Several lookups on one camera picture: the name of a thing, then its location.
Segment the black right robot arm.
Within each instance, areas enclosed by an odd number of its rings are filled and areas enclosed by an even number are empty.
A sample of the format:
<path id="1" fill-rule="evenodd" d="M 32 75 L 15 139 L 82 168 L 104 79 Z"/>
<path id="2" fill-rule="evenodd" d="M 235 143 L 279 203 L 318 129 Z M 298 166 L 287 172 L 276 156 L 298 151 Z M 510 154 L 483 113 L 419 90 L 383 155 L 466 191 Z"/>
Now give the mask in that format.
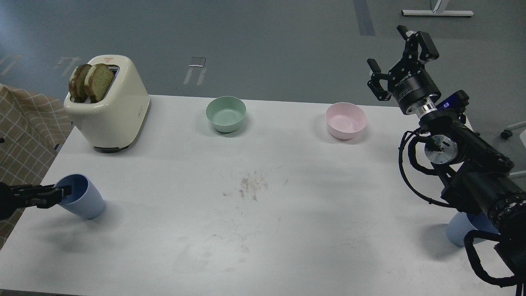
<path id="1" fill-rule="evenodd" d="M 400 60 L 382 73 L 373 58 L 368 88 L 379 101 L 395 99 L 406 116 L 415 114 L 419 126 L 406 131 L 398 152 L 398 166 L 405 184 L 418 197 L 460 213 L 481 214 L 496 229 L 468 230 L 460 235 L 468 261 L 482 281 L 501 288 L 515 286 L 515 294 L 525 294 L 525 191 L 510 178 L 513 161 L 490 146 L 479 133 L 466 125 L 468 95 L 456 91 L 442 103 L 441 92 L 425 65 L 437 60 L 439 52 L 427 32 L 398 25 L 404 40 Z M 403 153 L 411 166 L 427 176 L 440 178 L 444 188 L 441 200 L 417 191 L 406 177 Z M 492 277 L 483 268 L 474 246 L 475 240 L 496 242 L 494 249 L 512 272 L 511 277 Z"/>

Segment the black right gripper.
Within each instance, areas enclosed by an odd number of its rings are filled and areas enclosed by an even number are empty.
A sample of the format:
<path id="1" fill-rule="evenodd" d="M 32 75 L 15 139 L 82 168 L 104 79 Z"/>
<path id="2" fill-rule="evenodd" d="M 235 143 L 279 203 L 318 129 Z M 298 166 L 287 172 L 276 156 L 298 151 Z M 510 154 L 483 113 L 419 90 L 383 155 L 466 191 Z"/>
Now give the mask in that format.
<path id="1" fill-rule="evenodd" d="M 405 41 L 402 58 L 389 70 L 389 75 L 382 73 L 375 59 L 367 59 L 371 70 L 367 86 L 378 101 L 389 101 L 392 96 L 402 113 L 409 115 L 415 103 L 424 99 L 435 103 L 441 97 L 425 68 L 428 62 L 439 58 L 439 52 L 428 32 L 411 31 L 404 25 L 398 25 L 397 30 Z M 388 82 L 388 90 L 381 81 Z"/>

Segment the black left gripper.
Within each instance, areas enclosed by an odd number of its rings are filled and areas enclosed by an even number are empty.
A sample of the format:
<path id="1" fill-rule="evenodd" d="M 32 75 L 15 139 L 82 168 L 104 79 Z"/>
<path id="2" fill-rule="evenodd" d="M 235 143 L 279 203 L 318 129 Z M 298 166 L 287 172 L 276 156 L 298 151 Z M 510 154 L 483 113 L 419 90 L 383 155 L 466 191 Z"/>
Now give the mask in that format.
<path id="1" fill-rule="evenodd" d="M 48 209 L 62 202 L 63 197 L 70 196 L 73 188 L 71 185 L 51 187 L 51 185 L 12 185 L 11 193 L 15 209 L 36 206 Z"/>

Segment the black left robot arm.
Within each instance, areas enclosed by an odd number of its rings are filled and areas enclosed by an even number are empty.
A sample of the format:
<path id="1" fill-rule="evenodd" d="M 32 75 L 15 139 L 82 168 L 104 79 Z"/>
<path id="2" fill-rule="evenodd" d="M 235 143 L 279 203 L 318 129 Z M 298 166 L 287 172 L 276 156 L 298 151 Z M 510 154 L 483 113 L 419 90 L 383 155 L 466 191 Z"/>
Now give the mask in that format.
<path id="1" fill-rule="evenodd" d="M 18 209 L 30 207 L 51 208 L 60 204 L 72 192 L 73 188 L 71 185 L 7 185 L 2 182 L 0 184 L 1 221 L 9 220 Z"/>

